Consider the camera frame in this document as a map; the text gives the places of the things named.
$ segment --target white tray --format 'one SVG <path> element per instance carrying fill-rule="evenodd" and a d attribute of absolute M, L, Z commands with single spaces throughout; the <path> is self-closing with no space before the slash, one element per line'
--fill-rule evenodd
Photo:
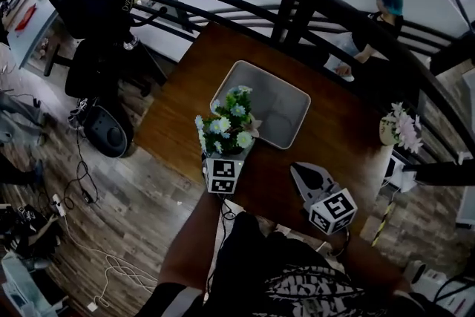
<path fill-rule="evenodd" d="M 222 105 L 232 88 L 244 85 L 252 88 L 249 95 L 251 113 L 262 120 L 260 139 L 279 148 L 288 149 L 310 107 L 310 96 L 288 82 L 246 61 L 237 61 L 214 95 Z"/>

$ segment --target red object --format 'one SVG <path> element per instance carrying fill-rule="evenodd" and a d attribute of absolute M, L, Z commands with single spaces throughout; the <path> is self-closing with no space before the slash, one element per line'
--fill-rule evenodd
<path fill-rule="evenodd" d="M 24 28 L 28 25 L 28 22 L 30 21 L 31 16 L 33 16 L 35 11 L 36 11 L 36 4 L 33 4 L 30 8 L 27 9 L 27 12 L 24 13 L 23 19 L 18 23 L 15 30 L 16 31 L 24 30 Z"/>

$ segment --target wooden table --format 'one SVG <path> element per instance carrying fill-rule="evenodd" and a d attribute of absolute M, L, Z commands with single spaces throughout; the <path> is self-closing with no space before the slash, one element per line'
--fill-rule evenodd
<path fill-rule="evenodd" d="M 317 229 L 300 213 L 302 199 L 289 171 L 295 161 L 314 163 L 350 190 L 359 207 L 352 230 L 359 233 L 392 151 L 379 142 L 381 116 L 320 73 L 247 36 L 208 24 L 150 107 L 136 143 L 190 180 L 203 182 L 194 118 L 209 115 L 210 100 L 239 59 L 305 91 L 312 103 L 289 149 L 256 142 L 233 201 L 252 214 L 318 237 Z"/>

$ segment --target white desk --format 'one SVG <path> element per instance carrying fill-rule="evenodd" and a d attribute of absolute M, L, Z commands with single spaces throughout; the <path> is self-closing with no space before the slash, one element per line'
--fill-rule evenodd
<path fill-rule="evenodd" d="M 24 30 L 15 31 L 18 23 L 23 19 L 27 9 L 36 4 L 36 11 L 31 16 L 30 21 Z M 38 43 L 41 41 L 46 30 L 51 26 L 55 18 L 58 16 L 57 11 L 49 0 L 24 0 L 18 12 L 13 18 L 7 32 L 7 40 L 15 60 L 19 68 L 23 68 Z"/>

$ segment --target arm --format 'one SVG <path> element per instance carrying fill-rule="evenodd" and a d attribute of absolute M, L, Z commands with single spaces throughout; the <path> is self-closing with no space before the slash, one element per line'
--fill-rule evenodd
<path fill-rule="evenodd" d="M 158 275 L 158 284 L 178 283 L 205 292 L 220 209 L 220 199 L 205 191 L 171 243 Z"/>
<path fill-rule="evenodd" d="M 40 239 L 46 233 L 46 231 L 51 227 L 53 222 L 57 220 L 58 220 L 57 215 L 51 215 L 48 222 L 35 235 L 31 235 L 30 237 L 28 237 L 28 246 L 34 245 L 38 241 L 38 239 Z"/>
<path fill-rule="evenodd" d="M 355 59 L 360 61 L 362 64 L 364 64 L 374 53 L 376 52 L 375 49 L 371 47 L 371 45 L 366 44 L 366 47 L 364 47 L 363 51 L 358 53 L 355 56 Z"/>
<path fill-rule="evenodd" d="M 346 241 L 346 233 L 337 232 L 327 241 L 335 251 L 339 251 Z M 360 287 L 382 288 L 388 295 L 395 290 L 410 292 L 410 285 L 399 268 L 357 235 L 351 236 L 347 249 L 338 259 L 349 277 Z"/>

